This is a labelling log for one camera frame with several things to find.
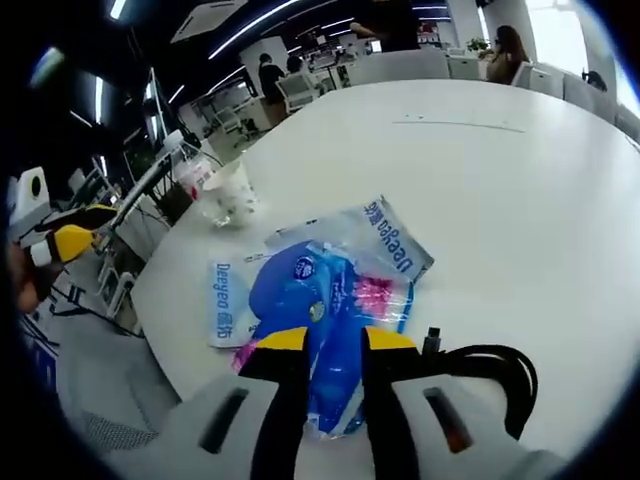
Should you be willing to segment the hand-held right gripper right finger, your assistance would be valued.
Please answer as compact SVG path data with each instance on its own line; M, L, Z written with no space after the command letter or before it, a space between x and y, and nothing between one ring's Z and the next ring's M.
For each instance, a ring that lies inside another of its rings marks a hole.
M363 411L378 479L552 479L564 460L519 439L538 394L521 351L481 344L445 351L396 332L362 331Z

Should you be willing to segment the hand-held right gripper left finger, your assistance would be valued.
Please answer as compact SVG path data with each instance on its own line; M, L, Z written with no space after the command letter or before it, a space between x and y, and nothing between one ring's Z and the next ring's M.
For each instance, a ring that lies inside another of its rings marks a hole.
M307 420L308 330L260 340L239 374L174 408L146 446L115 456L122 479L291 479Z

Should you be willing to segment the person's left hand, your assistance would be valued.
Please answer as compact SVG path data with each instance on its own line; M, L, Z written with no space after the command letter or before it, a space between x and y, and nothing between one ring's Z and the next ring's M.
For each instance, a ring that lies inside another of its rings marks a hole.
M49 295L63 265L54 263L35 267L30 257L17 244L9 246L7 259L16 306L22 313L31 313Z

